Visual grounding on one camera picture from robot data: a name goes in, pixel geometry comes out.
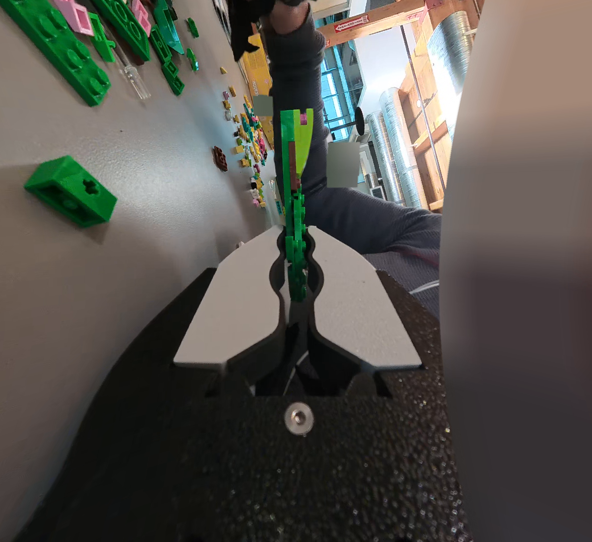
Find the green holed lego brick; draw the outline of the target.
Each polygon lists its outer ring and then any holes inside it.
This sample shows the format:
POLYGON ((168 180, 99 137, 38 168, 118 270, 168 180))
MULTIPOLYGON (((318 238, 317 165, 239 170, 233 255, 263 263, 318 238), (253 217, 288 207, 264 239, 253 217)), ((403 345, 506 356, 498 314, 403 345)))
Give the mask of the green holed lego brick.
POLYGON ((39 164, 24 189, 81 228, 109 222, 117 203, 70 155, 39 164))

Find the ribbed silver ventilation duct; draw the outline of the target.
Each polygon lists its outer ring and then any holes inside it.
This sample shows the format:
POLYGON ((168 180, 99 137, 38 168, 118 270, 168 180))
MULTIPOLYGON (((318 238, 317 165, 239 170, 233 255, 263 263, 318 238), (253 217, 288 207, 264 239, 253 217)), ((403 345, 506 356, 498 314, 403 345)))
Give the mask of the ribbed silver ventilation duct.
POLYGON ((428 209, 416 156, 396 87, 380 96, 380 109, 366 117, 388 200, 397 205, 428 209))

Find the yellow lego box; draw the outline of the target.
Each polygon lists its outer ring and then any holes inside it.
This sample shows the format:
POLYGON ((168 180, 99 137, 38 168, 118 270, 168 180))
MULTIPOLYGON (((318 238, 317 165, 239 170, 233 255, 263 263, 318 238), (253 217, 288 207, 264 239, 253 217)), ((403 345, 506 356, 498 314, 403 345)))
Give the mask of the yellow lego box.
POLYGON ((268 96, 272 87, 268 56, 260 33, 249 36, 249 44, 255 51, 245 52, 241 58, 249 85, 251 97, 268 96))

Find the clear lego piece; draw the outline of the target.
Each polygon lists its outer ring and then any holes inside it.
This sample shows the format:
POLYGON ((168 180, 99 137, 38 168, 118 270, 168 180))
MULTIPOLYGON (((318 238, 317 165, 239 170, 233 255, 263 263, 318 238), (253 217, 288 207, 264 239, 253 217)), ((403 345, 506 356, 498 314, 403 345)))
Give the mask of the clear lego piece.
POLYGON ((127 86, 133 89, 141 101, 149 100, 152 95, 141 77, 137 67, 132 64, 117 64, 117 70, 127 86))

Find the person's right forearm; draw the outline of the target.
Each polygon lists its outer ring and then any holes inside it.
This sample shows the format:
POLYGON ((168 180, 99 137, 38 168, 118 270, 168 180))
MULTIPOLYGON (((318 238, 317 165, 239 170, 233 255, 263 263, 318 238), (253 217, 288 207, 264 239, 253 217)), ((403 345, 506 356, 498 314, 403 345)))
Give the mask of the person's right forearm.
POLYGON ((394 253, 439 267, 442 217, 374 198, 352 188, 327 185, 328 130, 323 122, 321 63, 324 36, 308 2, 276 1, 267 17, 266 44, 272 76, 274 130, 282 110, 311 108, 313 136, 301 189, 306 225, 318 227, 361 255, 394 253))

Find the green lego plate assembly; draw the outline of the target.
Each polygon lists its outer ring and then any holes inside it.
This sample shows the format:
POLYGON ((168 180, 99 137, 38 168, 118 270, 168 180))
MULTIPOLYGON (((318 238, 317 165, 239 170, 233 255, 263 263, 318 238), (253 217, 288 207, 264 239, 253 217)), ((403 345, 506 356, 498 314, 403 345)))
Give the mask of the green lego plate assembly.
POLYGON ((305 198, 301 179, 313 136, 314 110, 283 110, 280 113, 282 174, 285 209, 285 252, 291 300, 306 297, 307 259, 305 198))

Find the small colourful lego pieces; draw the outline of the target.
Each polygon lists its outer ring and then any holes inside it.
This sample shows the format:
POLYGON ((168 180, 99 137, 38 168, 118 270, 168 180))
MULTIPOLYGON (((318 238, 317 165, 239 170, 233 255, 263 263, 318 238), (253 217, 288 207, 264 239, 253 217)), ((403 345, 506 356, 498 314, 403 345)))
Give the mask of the small colourful lego pieces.
POLYGON ((261 168, 265 167, 269 153, 263 124, 255 112, 255 103, 246 94, 243 96, 243 110, 233 114, 230 99, 237 97, 237 91, 232 85, 223 91, 225 117, 229 122, 236 124, 236 130, 233 133, 236 140, 234 153, 240 156, 240 167, 250 169, 249 192, 252 203, 256 208, 264 210, 267 209, 267 200, 261 168))

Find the large silver ventilation duct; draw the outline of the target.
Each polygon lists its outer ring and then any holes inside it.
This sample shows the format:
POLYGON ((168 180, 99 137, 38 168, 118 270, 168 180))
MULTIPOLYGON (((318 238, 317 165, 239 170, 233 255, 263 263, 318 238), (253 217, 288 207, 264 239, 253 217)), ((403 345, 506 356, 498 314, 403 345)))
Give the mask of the large silver ventilation duct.
POLYGON ((451 137, 455 133, 473 43, 468 15, 463 10, 442 20, 427 42, 442 115, 451 137))

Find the cluster of green lego parts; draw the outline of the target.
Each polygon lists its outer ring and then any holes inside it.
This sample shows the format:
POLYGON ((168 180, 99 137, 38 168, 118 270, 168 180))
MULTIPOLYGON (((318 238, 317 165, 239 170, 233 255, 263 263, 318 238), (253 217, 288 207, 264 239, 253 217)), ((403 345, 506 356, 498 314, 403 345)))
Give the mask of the cluster of green lego parts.
POLYGON ((103 62, 115 62, 117 44, 104 23, 142 63, 150 60, 152 47, 169 88, 180 96, 184 84, 174 54, 186 56, 194 72, 198 62, 190 48, 183 48, 172 0, 90 1, 97 12, 77 0, 1 0, 1 7, 90 107, 103 102, 111 83, 81 37, 91 40, 103 62))

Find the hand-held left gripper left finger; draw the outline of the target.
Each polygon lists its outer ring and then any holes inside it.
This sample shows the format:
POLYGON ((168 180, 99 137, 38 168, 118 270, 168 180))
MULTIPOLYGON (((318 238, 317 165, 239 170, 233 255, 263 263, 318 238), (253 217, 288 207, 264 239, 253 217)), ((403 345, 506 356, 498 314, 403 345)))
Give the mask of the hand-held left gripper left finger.
POLYGON ((280 365, 285 349, 285 228, 273 226, 216 269, 173 362, 238 375, 254 385, 280 365))

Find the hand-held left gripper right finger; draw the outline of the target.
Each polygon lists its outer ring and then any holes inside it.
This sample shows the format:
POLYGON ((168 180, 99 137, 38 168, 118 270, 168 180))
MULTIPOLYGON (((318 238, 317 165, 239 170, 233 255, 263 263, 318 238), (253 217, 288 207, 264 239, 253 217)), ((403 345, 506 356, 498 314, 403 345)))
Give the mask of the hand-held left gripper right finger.
POLYGON ((307 229, 308 351, 323 385, 422 361, 376 269, 321 229, 307 229))

